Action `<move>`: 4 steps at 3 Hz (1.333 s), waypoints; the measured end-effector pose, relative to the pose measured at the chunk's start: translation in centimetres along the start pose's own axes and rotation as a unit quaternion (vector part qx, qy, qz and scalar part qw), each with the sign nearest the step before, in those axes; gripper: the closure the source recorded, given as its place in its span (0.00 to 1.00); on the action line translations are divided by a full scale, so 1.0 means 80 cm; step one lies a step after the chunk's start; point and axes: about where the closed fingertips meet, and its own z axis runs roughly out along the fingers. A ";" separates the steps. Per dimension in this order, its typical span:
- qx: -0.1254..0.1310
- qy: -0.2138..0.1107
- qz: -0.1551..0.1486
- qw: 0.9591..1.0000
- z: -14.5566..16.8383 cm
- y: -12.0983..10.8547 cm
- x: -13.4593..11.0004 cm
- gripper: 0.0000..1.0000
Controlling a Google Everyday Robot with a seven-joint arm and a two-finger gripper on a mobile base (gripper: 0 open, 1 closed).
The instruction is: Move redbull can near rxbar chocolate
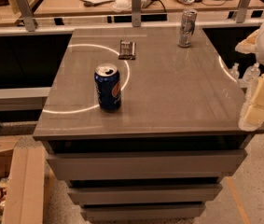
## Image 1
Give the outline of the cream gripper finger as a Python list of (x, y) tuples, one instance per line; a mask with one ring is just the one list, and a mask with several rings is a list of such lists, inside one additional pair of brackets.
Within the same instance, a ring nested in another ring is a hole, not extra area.
[(244, 131), (254, 131), (264, 123), (264, 74), (248, 86), (238, 126)]

